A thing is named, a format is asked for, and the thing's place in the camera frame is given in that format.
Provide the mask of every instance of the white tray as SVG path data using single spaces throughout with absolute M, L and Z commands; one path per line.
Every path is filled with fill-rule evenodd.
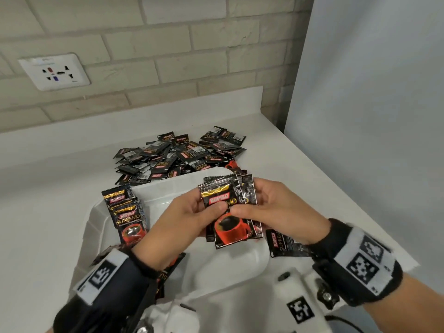
M 216 167 L 140 185 L 134 187 L 133 191 L 142 201 L 151 227 L 172 199 L 201 184 L 205 176 L 230 173 L 227 168 Z M 101 200 L 92 207 L 87 219 L 70 289 L 91 269 L 90 264 L 100 251 L 118 243 L 117 230 L 114 229 L 105 201 Z M 265 270 L 269 261 L 265 240 L 247 240 L 216 250 L 214 243 L 197 238 L 185 252 L 186 257 L 165 283 L 166 301 L 191 292 L 203 296 L 254 278 Z

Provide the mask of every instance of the kopiko logo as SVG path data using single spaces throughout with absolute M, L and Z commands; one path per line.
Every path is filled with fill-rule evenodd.
M 210 198 L 210 200 L 208 201 L 208 204 L 213 204 L 219 201 L 224 201 L 224 200 L 228 200 L 230 198 L 230 193 L 225 193 L 219 196 L 214 196 L 212 198 Z
M 130 211 L 130 212 L 125 213 L 125 214 L 120 214 L 119 216 L 120 216 L 120 218 L 127 218 L 129 216 L 134 215 L 135 213 L 136 213 L 136 210 L 133 210 L 133 211 Z
M 273 245 L 274 245 L 276 248 L 278 248 L 279 245 L 278 245 L 278 240 L 276 239 L 276 235 L 275 235 L 275 233 L 271 233 L 271 238 L 273 239 Z
M 110 203 L 114 203 L 114 202 L 117 202 L 117 201 L 120 201 L 120 200 L 123 200 L 123 199 L 125 199 L 125 195 L 119 195 L 117 197 L 112 198 L 110 200 Z

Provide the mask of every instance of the forearm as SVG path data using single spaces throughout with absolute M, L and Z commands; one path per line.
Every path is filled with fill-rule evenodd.
M 444 329 L 444 297 L 408 274 L 396 291 L 364 308 L 384 333 L 437 333 Z

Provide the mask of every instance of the wall outlet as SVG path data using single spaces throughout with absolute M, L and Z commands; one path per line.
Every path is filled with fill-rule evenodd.
M 41 91 L 91 84 L 75 54 L 20 59 L 19 63 Z

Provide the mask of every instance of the red mug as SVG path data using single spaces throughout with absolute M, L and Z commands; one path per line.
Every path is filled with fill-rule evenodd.
M 125 243 L 130 243 L 136 239 L 141 239 L 143 236 L 145 236 L 145 231 L 142 228 L 141 224 L 131 224 L 127 226 L 122 231 L 122 237 Z
M 232 216 L 228 212 L 216 220 L 214 230 L 222 242 L 227 245 L 247 239 L 251 228 L 242 218 Z

